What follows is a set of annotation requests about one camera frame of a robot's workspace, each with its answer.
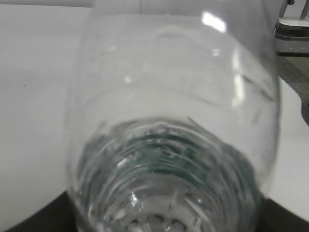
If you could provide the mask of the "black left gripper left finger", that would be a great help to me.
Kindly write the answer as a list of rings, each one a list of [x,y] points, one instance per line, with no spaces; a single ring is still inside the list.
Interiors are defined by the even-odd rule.
[[[63,192],[43,209],[7,232],[77,232],[67,193]]]

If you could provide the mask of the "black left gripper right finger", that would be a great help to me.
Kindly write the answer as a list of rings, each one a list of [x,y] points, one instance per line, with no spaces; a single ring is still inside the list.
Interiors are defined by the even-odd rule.
[[[309,223],[271,199],[264,200],[260,232],[309,232]]]

